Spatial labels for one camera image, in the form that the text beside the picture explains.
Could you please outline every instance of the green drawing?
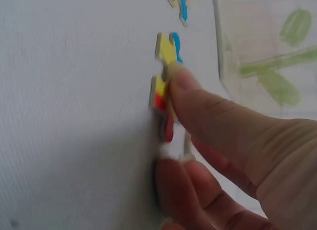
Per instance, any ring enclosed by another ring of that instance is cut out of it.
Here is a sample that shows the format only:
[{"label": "green drawing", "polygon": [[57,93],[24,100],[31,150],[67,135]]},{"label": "green drawing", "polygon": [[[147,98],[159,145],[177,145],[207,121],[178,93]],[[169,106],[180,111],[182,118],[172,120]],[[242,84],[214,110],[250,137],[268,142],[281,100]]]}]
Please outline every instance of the green drawing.
[{"label": "green drawing", "polygon": [[297,47],[307,37],[311,26],[311,13],[299,8],[293,11],[285,21],[280,32],[280,40],[291,47]]},{"label": "green drawing", "polygon": [[240,67],[240,75],[243,78],[246,78],[256,75],[263,70],[281,69],[314,61],[317,61],[317,46],[309,47],[285,55],[280,55],[271,59],[244,64]]},{"label": "green drawing", "polygon": [[300,101],[300,94],[296,87],[274,69],[260,72],[258,74],[258,82],[281,106],[294,107]]}]

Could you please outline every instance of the fingernail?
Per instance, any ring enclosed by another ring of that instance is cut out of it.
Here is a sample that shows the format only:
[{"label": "fingernail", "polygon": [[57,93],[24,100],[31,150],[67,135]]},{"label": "fingernail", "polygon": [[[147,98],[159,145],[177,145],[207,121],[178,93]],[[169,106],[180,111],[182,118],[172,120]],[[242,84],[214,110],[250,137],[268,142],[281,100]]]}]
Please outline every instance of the fingernail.
[{"label": "fingernail", "polygon": [[187,162],[189,162],[189,161],[195,161],[195,160],[196,160],[196,157],[195,157],[194,154],[192,154],[192,153],[187,153],[187,154],[185,154],[185,155],[183,156],[183,158],[180,160],[180,162],[181,162],[182,164],[185,164],[185,163],[187,163]]},{"label": "fingernail", "polygon": [[195,79],[193,74],[179,63],[174,63],[168,68],[171,76],[171,82],[182,90],[201,89],[201,85]]},{"label": "fingernail", "polygon": [[164,143],[161,145],[158,153],[158,159],[164,160],[164,159],[174,159],[169,152],[169,143]]}]

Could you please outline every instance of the drawing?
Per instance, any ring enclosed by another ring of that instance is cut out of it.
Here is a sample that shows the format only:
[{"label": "drawing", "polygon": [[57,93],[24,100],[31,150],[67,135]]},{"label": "drawing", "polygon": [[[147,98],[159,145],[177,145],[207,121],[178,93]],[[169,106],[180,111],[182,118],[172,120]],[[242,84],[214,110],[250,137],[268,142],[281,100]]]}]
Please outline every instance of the drawing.
[{"label": "drawing", "polygon": [[[280,31],[280,40],[292,47],[299,46],[307,37],[312,26],[312,15],[308,10],[293,11]],[[290,66],[317,61],[317,46],[299,50],[271,59],[261,60],[240,66],[240,76],[257,76],[258,82],[281,106],[296,106],[300,93],[295,85],[277,73],[277,70]]]},{"label": "drawing", "polygon": [[293,11],[285,21],[280,31],[280,40],[291,47],[297,47],[307,37],[311,26],[311,13],[299,8]]},{"label": "drawing", "polygon": [[240,75],[243,78],[257,75],[258,72],[268,69],[281,69],[302,63],[317,61],[317,46],[299,50],[297,52],[279,55],[277,57],[247,63],[240,66]]},{"label": "drawing", "polygon": [[294,107],[300,101],[300,94],[295,85],[274,69],[259,72],[258,82],[280,106]]}]

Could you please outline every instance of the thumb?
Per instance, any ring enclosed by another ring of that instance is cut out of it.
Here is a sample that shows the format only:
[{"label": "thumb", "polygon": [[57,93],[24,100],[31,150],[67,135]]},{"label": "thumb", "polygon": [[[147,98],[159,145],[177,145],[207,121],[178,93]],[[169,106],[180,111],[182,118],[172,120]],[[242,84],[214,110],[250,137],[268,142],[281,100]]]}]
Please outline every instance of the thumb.
[{"label": "thumb", "polygon": [[267,117],[210,94],[190,71],[179,66],[175,69],[169,88],[173,107],[184,127],[244,172],[249,162],[260,161],[260,156],[267,154],[262,152],[264,146],[286,127],[285,120]]}]

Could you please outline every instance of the finger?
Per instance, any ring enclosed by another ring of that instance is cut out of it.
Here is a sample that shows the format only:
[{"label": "finger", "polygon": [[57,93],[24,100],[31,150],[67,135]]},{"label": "finger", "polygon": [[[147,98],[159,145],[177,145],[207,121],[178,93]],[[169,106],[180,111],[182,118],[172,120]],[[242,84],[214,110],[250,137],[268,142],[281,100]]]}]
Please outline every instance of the finger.
[{"label": "finger", "polygon": [[257,199],[255,186],[250,179],[238,168],[236,168],[226,157],[220,152],[215,151],[210,146],[192,137],[192,142],[197,150],[202,154],[205,160],[220,174],[232,181],[242,191],[249,196]]},{"label": "finger", "polygon": [[201,208],[199,199],[184,167],[176,160],[159,160],[156,185],[164,214],[186,230],[214,230]]},{"label": "finger", "polygon": [[273,230],[265,218],[246,210],[225,193],[208,169],[197,161],[184,164],[201,207],[219,230]]},{"label": "finger", "polygon": [[161,230],[185,230],[179,224],[165,224]]},{"label": "finger", "polygon": [[[175,112],[194,136],[220,151],[251,178],[265,145],[285,128],[284,120],[270,118],[204,91],[193,75],[182,68],[173,72],[170,93]],[[267,173],[253,183],[259,182]]]}]

